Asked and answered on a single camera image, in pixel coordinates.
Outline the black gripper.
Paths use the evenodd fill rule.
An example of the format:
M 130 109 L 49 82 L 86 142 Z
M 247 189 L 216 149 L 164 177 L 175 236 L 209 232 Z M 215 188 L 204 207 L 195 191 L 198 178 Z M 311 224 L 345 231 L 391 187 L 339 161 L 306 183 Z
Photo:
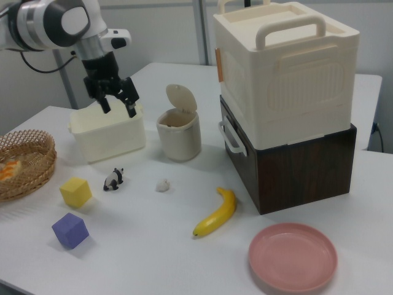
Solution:
M 139 94 L 130 77 L 121 80 L 119 77 L 119 67 L 113 52 L 109 52 L 102 57 L 92 60 L 82 60 L 87 76 L 84 78 L 84 84 L 88 96 L 96 100 L 101 106 L 103 112 L 107 114 L 111 108 L 106 99 L 106 94 L 119 98 L 127 110 L 130 118 L 136 115 L 136 102 L 139 100 Z

